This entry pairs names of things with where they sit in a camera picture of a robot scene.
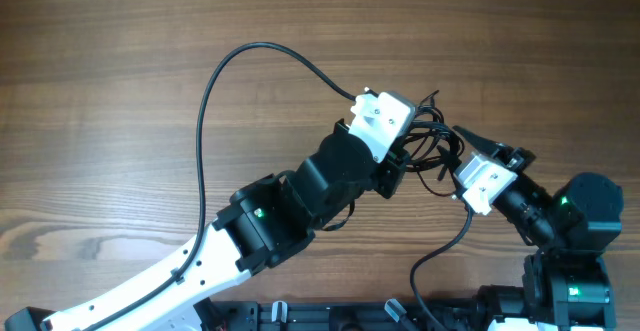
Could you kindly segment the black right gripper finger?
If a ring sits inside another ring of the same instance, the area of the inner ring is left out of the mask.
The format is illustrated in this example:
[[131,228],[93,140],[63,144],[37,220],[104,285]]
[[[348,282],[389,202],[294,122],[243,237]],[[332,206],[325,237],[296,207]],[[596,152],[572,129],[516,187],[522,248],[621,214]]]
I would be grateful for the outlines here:
[[460,155],[463,149],[455,147],[453,150],[447,149],[444,146],[437,146],[437,150],[440,154],[440,164],[442,166],[437,180],[442,181],[446,173],[453,174],[454,171],[461,165]]
[[491,158],[503,159],[509,155],[510,147],[508,145],[481,137],[458,125],[455,125],[453,130],[459,133],[474,149]]

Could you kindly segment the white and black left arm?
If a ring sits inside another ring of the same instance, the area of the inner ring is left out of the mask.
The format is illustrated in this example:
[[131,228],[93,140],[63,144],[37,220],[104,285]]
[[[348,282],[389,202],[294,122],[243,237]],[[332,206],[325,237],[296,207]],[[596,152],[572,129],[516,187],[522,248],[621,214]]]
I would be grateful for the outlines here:
[[267,175],[236,191],[214,220],[165,259],[84,304],[26,307],[8,330],[203,330],[196,306],[304,250],[366,191],[390,198],[408,154],[403,126],[338,121],[295,171]]

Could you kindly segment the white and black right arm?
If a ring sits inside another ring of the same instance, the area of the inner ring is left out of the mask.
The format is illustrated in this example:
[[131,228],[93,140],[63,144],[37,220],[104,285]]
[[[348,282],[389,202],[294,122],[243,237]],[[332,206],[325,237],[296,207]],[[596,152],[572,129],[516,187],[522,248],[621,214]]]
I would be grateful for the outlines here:
[[622,230],[621,187],[583,172],[549,194],[525,173],[535,159],[531,151],[456,130],[474,149],[466,162],[448,160],[456,197],[474,214],[498,211],[536,249],[524,259],[521,286],[478,290],[469,328],[614,329],[614,292],[602,256]]

